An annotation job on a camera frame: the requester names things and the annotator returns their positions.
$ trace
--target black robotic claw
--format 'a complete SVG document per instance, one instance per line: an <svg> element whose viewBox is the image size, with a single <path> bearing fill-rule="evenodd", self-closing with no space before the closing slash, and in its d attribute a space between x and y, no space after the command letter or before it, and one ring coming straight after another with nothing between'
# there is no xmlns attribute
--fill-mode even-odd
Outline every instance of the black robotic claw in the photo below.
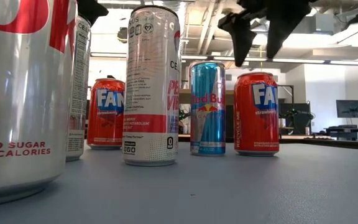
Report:
<svg viewBox="0 0 358 224"><path fill-rule="evenodd" d="M233 41L236 66L240 67L252 46L256 33L250 29L250 21L266 17L270 21L267 41L267 58L274 58L284 40L302 19L310 13L309 2L317 0L238 0L245 10L230 13L219 21L218 27L230 33Z"/></svg>

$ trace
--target can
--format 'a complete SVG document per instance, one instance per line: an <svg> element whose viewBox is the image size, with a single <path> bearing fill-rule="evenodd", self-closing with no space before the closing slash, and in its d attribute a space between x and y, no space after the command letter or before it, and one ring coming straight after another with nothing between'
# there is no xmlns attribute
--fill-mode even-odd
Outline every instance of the can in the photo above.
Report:
<svg viewBox="0 0 358 224"><path fill-rule="evenodd" d="M125 83L99 78L91 89L87 144L91 149L115 150L122 146Z"/></svg>
<svg viewBox="0 0 358 224"><path fill-rule="evenodd" d="M10 0L0 13L0 203L63 172L75 18L75 0Z"/></svg>
<svg viewBox="0 0 358 224"><path fill-rule="evenodd" d="M194 62L190 70L190 151L197 156L223 156L226 152L224 65L217 62Z"/></svg>
<svg viewBox="0 0 358 224"><path fill-rule="evenodd" d="M234 149L245 156L273 156L278 143L278 95L273 75L252 72L234 86Z"/></svg>
<svg viewBox="0 0 358 224"><path fill-rule="evenodd" d="M160 6L134 9L129 21L123 158L165 166L178 155L180 26Z"/></svg>
<svg viewBox="0 0 358 224"><path fill-rule="evenodd" d="M91 23L83 16L76 19L74 82L71 86L70 125L66 161L75 161L84 153L86 94L91 56Z"/></svg>

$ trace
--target black equipment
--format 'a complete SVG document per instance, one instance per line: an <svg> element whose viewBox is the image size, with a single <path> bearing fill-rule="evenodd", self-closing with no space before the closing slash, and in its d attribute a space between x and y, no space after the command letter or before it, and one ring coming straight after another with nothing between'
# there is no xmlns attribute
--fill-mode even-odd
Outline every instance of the black equipment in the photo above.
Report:
<svg viewBox="0 0 358 224"><path fill-rule="evenodd" d="M358 100L337 100L338 118L358 118Z"/></svg>
<svg viewBox="0 0 358 224"><path fill-rule="evenodd" d="M257 35L251 31L250 21L266 17L270 21L267 39L267 58L274 58L284 40L302 19L310 13L309 2L317 0L237 0L245 8L242 12L229 13L219 20L218 27L230 33L233 41L234 58L240 67L252 47Z"/></svg>

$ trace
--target soda can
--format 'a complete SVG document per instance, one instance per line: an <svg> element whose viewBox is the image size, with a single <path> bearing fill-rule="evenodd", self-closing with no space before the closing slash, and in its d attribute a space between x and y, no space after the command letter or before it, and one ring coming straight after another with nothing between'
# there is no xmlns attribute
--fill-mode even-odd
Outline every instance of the soda can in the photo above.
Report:
<svg viewBox="0 0 358 224"><path fill-rule="evenodd" d="M178 154L179 52L178 16L160 6L134 9L129 21L125 163L165 166Z"/></svg>
<svg viewBox="0 0 358 224"><path fill-rule="evenodd" d="M64 170L75 0L0 1L0 203Z"/></svg>
<svg viewBox="0 0 358 224"><path fill-rule="evenodd" d="M197 156L226 152L226 87L222 63L195 62L191 74L190 151Z"/></svg>
<svg viewBox="0 0 358 224"><path fill-rule="evenodd" d="M84 153L86 94L91 55L91 23L79 15L76 19L74 82L71 87L70 122L66 161L75 161Z"/></svg>
<svg viewBox="0 0 358 224"><path fill-rule="evenodd" d="M273 75L252 72L234 86L234 149L245 156L278 152L278 91Z"/></svg>
<svg viewBox="0 0 358 224"><path fill-rule="evenodd" d="M92 149L116 150L122 146L125 83L100 78L91 90L87 144Z"/></svg>

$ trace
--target table surface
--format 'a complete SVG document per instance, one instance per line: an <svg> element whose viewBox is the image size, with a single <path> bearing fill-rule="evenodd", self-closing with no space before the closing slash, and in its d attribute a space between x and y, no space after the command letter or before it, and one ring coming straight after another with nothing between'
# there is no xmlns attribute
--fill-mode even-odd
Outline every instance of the table surface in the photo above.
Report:
<svg viewBox="0 0 358 224"><path fill-rule="evenodd" d="M227 144L224 157L197 157L189 146L167 167L85 150L42 193L0 205L0 223L358 223L357 149L284 144L276 157L242 157Z"/></svg>

